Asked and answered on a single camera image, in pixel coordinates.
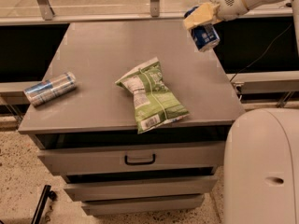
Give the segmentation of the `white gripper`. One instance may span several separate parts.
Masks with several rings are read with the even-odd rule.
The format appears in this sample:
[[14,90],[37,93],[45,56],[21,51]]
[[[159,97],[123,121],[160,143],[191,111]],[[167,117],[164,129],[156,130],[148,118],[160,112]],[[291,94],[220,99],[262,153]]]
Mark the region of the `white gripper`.
[[221,20],[231,21],[248,12],[245,0],[215,0],[215,2],[217,4],[207,2],[189,10],[183,21],[185,28],[191,30],[198,26],[216,24]]

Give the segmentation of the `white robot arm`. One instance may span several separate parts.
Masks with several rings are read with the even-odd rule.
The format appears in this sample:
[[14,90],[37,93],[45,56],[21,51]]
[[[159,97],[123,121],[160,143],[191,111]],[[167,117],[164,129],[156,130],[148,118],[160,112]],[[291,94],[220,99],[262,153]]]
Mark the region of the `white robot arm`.
[[[283,0],[213,0],[199,6],[188,30],[234,20]],[[299,0],[290,0],[299,39]],[[255,109],[231,127],[224,151],[223,224],[299,224],[299,110]]]

